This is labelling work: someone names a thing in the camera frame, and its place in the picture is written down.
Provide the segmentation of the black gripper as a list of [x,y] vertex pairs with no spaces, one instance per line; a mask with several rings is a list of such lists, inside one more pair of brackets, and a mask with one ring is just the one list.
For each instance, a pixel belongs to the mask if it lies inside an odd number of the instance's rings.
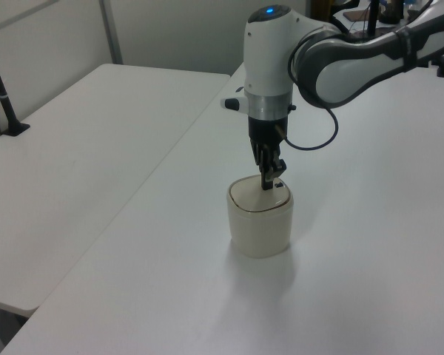
[[248,117],[248,127],[252,153],[260,171],[261,188],[270,190],[273,180],[286,171],[286,163],[280,158],[278,145],[286,137],[288,117],[273,121]]

